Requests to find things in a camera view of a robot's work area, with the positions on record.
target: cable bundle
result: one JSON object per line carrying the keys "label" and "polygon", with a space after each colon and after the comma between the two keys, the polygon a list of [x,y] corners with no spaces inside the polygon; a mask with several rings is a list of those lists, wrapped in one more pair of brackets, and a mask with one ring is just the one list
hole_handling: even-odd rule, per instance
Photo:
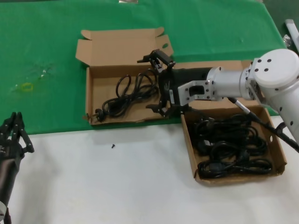
{"label": "cable bundle", "polygon": [[[152,73],[155,77],[155,80],[152,80],[148,73]],[[142,85],[142,80],[144,77],[149,81],[149,84]],[[128,84],[120,95],[118,88],[125,78],[128,78]],[[127,92],[131,85],[131,79],[132,78],[130,75],[126,75],[118,81],[115,89],[117,97],[105,101],[102,105],[102,109],[96,109],[95,112],[97,114],[98,121],[102,122],[106,116],[110,116],[112,118],[120,117],[126,113],[133,102],[149,99],[159,93],[159,88],[157,86],[157,74],[153,69],[147,69],[145,72],[140,73],[136,77],[135,86],[132,93],[128,94]]]}
{"label": "cable bundle", "polygon": [[258,136],[251,118],[237,114],[228,119],[203,118],[189,126],[193,146],[209,160],[198,164],[201,178],[219,178],[236,173],[268,174],[272,164],[267,159],[250,159],[262,156],[267,150],[266,141]]}

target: box flap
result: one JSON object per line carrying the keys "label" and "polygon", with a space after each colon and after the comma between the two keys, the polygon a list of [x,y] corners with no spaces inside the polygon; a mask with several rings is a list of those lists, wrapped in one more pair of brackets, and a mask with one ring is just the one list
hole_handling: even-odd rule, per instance
{"label": "box flap", "polygon": [[[211,62],[187,62],[187,63],[177,63],[175,65],[176,69],[191,69],[191,68],[209,68],[209,67],[223,67],[226,70],[243,70],[250,65],[249,60],[246,61],[211,61]],[[243,98],[238,99],[245,106],[259,105],[256,100],[245,100]],[[217,108],[235,108],[235,104],[231,103],[227,98],[222,101],[206,101],[199,100],[193,101],[189,104],[192,108],[198,110],[205,109],[217,109]]]}
{"label": "box flap", "polygon": [[173,49],[164,28],[90,31],[78,40],[76,58],[89,66],[135,65],[144,55],[161,49],[171,56]]}

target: black wire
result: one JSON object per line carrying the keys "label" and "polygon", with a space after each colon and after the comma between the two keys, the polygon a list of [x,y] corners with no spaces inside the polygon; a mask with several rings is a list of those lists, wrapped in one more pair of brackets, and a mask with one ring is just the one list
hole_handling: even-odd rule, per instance
{"label": "black wire", "polygon": [[[236,104],[236,102],[238,101],[237,98],[231,98],[228,97],[229,101],[232,102],[233,104]],[[248,111],[250,111],[247,107],[245,107],[244,105],[242,105],[242,107],[240,107],[241,109],[246,108]],[[290,139],[286,134],[284,133],[280,133],[279,130],[275,129],[274,127],[272,127],[270,124],[264,123],[258,116],[256,116],[256,114],[254,114],[252,111],[250,111],[248,113],[248,116],[250,116],[252,118],[252,120],[260,125],[262,125],[264,128],[268,129],[271,133],[275,134],[276,136],[278,136],[281,140],[283,140],[286,144],[288,144],[289,146],[291,146],[293,149],[295,149],[298,153],[299,153],[299,145],[297,142],[295,142],[293,139]]]}
{"label": "black wire", "polygon": [[[152,73],[155,80],[152,80],[148,73]],[[143,78],[147,78],[150,84],[142,85]],[[119,86],[124,79],[128,78],[128,84],[122,94],[119,94]],[[135,80],[135,86],[131,94],[127,94],[128,89],[131,85],[131,76],[126,75],[122,77],[116,85],[116,98],[109,99],[105,101],[102,105],[102,110],[104,115],[108,115],[113,118],[120,117],[126,113],[130,105],[138,100],[149,99],[152,96],[159,93],[159,88],[157,86],[157,74],[153,69],[147,69],[145,72],[140,73]]]}
{"label": "black wire", "polygon": [[268,159],[252,159],[250,161],[204,161],[198,164],[201,178],[220,178],[230,174],[265,175],[272,171]]}
{"label": "black wire", "polygon": [[251,118],[244,114],[228,119],[204,118],[190,129],[190,137],[199,154],[212,159],[231,157],[244,150],[250,156],[258,156],[267,150],[266,141],[258,136],[258,131],[251,126]]}

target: silver metal bracket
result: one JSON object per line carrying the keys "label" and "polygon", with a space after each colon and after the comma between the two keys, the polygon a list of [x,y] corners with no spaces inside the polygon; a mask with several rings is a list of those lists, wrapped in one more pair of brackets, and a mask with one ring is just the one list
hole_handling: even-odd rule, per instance
{"label": "silver metal bracket", "polygon": [[[185,106],[186,104],[194,101],[194,100],[210,100],[211,99],[211,82],[209,80],[196,80],[188,82],[184,85],[178,87],[178,95],[181,106]],[[195,94],[190,96],[189,89],[193,86],[202,86],[204,94]]]}

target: open cardboard box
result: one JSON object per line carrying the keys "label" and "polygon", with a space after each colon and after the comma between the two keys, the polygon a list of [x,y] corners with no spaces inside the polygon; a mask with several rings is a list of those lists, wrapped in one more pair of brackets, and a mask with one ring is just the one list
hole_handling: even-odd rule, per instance
{"label": "open cardboard box", "polygon": [[[215,62],[193,62],[193,63],[178,63],[175,68],[204,68],[204,67],[219,67],[227,70],[243,70],[248,67],[250,61],[215,61]],[[266,109],[258,105],[255,100],[244,100],[242,98],[238,99],[246,107],[248,107],[252,112],[254,112],[260,119],[265,123],[272,124],[270,115]],[[242,113],[242,110],[238,108],[235,104],[231,103],[228,99],[223,99],[222,101],[193,101],[190,106],[194,109],[201,110],[206,116],[215,119],[222,119],[231,117],[234,114]],[[200,115],[194,112],[186,112],[181,115],[182,125],[184,130],[185,141],[188,149],[192,175],[194,179],[199,183],[234,183],[234,182],[248,182],[261,180],[269,176],[281,175],[285,170],[286,159],[280,142],[277,136],[271,134],[264,127],[259,124],[253,123],[252,125],[258,130],[259,136],[266,140],[268,145],[268,151],[264,155],[273,164],[273,172],[268,175],[234,175],[227,176],[219,179],[201,179],[198,174],[197,165],[208,160],[208,157],[200,156],[195,148],[192,147],[190,135],[188,132],[187,124],[194,123],[198,121]]]}
{"label": "open cardboard box", "polygon": [[[128,93],[134,88],[135,76],[151,68],[150,63],[137,63],[144,55],[155,49],[161,49],[171,56],[173,50],[168,35],[163,35],[164,28],[88,31],[82,30],[85,40],[79,40],[76,58],[89,65],[86,70],[85,112],[91,125],[122,122],[142,122],[162,119],[160,114],[146,109],[148,104],[158,104],[159,96],[146,101],[133,103],[124,116],[98,122],[93,114],[97,108],[109,99],[115,98],[115,88],[120,78],[131,75],[132,81]],[[119,93],[125,89],[128,81],[124,80]]]}
{"label": "open cardboard box", "polygon": [[[248,106],[248,108],[254,112],[263,122],[272,124],[272,121],[270,119],[270,115],[268,111],[264,108],[262,108],[259,105],[252,105]],[[229,118],[232,115],[243,113],[241,109],[239,108],[214,108],[214,109],[207,109],[202,110],[202,112],[211,118],[215,119],[223,119],[223,118]],[[235,175],[229,175],[223,178],[219,179],[201,179],[198,174],[198,168],[197,165],[202,161],[207,161],[209,159],[208,156],[200,156],[197,150],[192,146],[192,142],[190,139],[189,131],[188,131],[188,124],[192,124],[199,120],[200,114],[194,113],[194,112],[188,112],[185,115],[181,115],[182,118],[182,125],[184,130],[184,136],[185,141],[187,144],[191,169],[192,169],[192,175],[194,179],[201,183],[201,182],[207,182],[207,183],[233,183],[233,182],[248,182],[248,181],[257,181],[264,179],[266,177],[271,176],[278,176],[281,175],[285,170],[286,165],[286,159],[284,152],[281,148],[280,142],[278,140],[278,137],[273,135],[271,132],[269,132],[267,129],[262,127],[260,124],[252,123],[252,126],[255,127],[258,131],[259,136],[266,140],[267,142],[267,152],[265,155],[260,157],[252,157],[252,158],[266,158],[272,162],[273,170],[271,173],[267,175],[244,175],[244,174],[235,174]]]}

